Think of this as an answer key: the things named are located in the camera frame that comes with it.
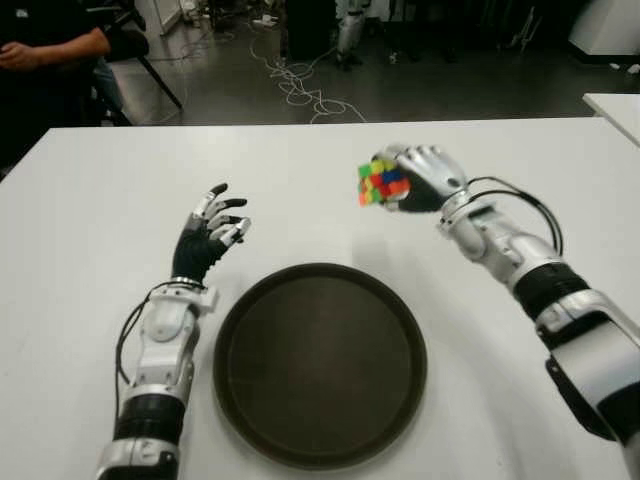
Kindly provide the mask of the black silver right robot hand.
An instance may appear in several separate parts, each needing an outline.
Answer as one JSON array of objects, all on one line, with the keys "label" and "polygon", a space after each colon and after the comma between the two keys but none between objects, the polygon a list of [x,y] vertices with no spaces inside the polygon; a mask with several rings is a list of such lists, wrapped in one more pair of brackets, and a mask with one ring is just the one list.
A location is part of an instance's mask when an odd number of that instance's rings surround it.
[{"label": "black silver right robot hand", "polygon": [[453,196],[468,188],[463,169],[437,146],[394,144],[372,160],[390,161],[409,181],[409,190],[383,202],[390,211],[435,213]]}]

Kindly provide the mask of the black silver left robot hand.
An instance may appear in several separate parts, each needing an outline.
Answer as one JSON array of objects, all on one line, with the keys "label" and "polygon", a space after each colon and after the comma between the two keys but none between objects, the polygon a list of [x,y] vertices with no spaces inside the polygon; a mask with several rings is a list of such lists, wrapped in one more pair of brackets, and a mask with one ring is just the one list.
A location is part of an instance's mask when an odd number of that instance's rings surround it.
[{"label": "black silver left robot hand", "polygon": [[244,198],[223,198],[227,183],[212,187],[188,214],[176,243],[171,278],[201,284],[207,272],[237,243],[242,243],[251,226],[245,216],[227,210],[244,207]]}]

